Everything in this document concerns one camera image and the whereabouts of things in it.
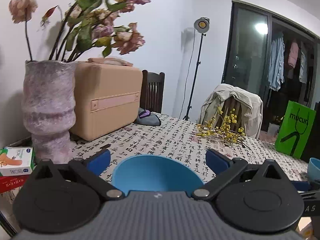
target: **chair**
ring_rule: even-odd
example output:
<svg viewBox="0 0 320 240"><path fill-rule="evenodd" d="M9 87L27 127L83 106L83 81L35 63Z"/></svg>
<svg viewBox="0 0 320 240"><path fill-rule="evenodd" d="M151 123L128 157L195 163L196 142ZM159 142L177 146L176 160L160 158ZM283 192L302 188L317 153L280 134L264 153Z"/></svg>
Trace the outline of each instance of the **chair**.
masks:
<svg viewBox="0 0 320 240"><path fill-rule="evenodd" d="M224 101L223 107L222 107L222 118L219 118L216 126L221 126L222 125L222 120L223 118L227 115L230 116L230 111L232 109L235 109L233 114L235 114L237 116L236 120L237 123L230 123L230 130L232 131L238 131L238 129L241 127L241 104L239 101L235 100L235 98L233 96L229 97L226 101Z"/></svg>
<svg viewBox="0 0 320 240"><path fill-rule="evenodd" d="M143 70L140 107L161 113L164 88L164 73L156 74Z"/></svg>

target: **door frame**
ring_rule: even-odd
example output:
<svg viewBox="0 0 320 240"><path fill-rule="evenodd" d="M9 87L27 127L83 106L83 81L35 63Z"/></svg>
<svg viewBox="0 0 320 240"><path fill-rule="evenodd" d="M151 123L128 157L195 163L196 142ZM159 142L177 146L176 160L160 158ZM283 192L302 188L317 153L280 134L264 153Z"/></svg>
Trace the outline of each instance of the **door frame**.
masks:
<svg viewBox="0 0 320 240"><path fill-rule="evenodd" d="M236 32L235 32L235 27L236 27L236 20L237 20L237 10L239 8L246 9L252 12L256 12L262 15L266 15L268 17L268 34L267 34L267 51L266 51L266 60L264 64L264 72L263 72L263 78L261 82L261 87L260 87L260 93L263 95L262 101L264 104L268 100L268 95L269 95L269 89L267 89L267 76L268 76L268 64L270 61L270 56L271 56L271 40L272 40L272 22L276 22L282 26L285 26L288 29L291 29L298 33L299 35L309 39L310 41L313 41L314 44L314 70L313 70L313 77L312 77L312 84L311 84L311 91L310 91L310 98L309 102L307 104L307 107L311 107L312 104L312 99L313 99L313 94L314 94L314 88L315 88L315 81L316 81L316 70L317 70L317 43L320 41L319 37L312 33L311 31L305 29L303 26L292 22L288 20L285 17L282 17L281 15L278 15L276 13L272 13L271 11L268 11L267 9L257 7L255 5L243 3L238 0L232 0L232 8L231 8L231 17L230 17L230 29L229 29L229 38L228 38L228 47L227 47L227 53L226 53L226 58L225 58L225 64L224 64L224 69L223 69L223 74L221 78L221 83L225 82L225 76L228 68L228 63L230 59L230 54L231 54L231 41L234 39Z"/></svg>

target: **light stand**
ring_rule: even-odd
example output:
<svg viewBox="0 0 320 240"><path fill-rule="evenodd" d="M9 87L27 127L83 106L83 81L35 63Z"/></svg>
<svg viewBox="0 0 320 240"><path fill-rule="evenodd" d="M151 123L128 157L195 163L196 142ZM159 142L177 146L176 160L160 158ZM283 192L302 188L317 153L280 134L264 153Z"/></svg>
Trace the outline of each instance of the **light stand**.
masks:
<svg viewBox="0 0 320 240"><path fill-rule="evenodd" d="M202 47L202 39L203 39L204 36L206 36L206 34L202 33L202 34L201 34L199 54L198 54L198 61L197 61L197 66L196 66L196 71L195 71L195 77L193 78L193 84L192 84L192 89L191 89L191 95L190 95L189 105L188 105L187 113L186 113L185 117L183 118L183 120L186 120L186 121L188 121L188 119L190 119L190 117L189 117L189 111L190 111L190 109L192 108L192 106L191 106L191 101L192 101L192 96L193 96L193 90L194 90L194 88L195 88L195 83L196 83L196 78L197 78L197 72L198 72L198 66L201 64L201 61L200 61L200 53L201 53L201 47Z"/></svg>

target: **yellow flower branch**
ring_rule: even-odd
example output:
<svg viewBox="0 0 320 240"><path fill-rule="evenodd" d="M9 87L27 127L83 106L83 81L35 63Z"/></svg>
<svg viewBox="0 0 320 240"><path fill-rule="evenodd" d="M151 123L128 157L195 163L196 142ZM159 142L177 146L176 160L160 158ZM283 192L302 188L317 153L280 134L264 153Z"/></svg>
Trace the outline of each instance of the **yellow flower branch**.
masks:
<svg viewBox="0 0 320 240"><path fill-rule="evenodd" d="M215 116L207 121L206 125L197 124L197 132L195 134L201 137L214 136L221 139L225 144L243 144L244 140L244 128L240 127L238 131L232 131L230 124L237 124L237 116L234 114L235 109L230 111L230 116L225 115L222 118L222 107L218 106L218 120L222 118L222 124L220 127L214 127L216 121Z"/></svg>

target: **red box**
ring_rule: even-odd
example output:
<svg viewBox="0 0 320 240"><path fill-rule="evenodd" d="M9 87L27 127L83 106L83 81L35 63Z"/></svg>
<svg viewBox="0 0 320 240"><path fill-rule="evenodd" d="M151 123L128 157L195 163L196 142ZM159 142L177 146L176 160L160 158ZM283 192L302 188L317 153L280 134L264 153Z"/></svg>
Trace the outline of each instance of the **red box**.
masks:
<svg viewBox="0 0 320 240"><path fill-rule="evenodd" d="M28 177L29 175L0 177L0 193L21 187L26 182Z"/></svg>

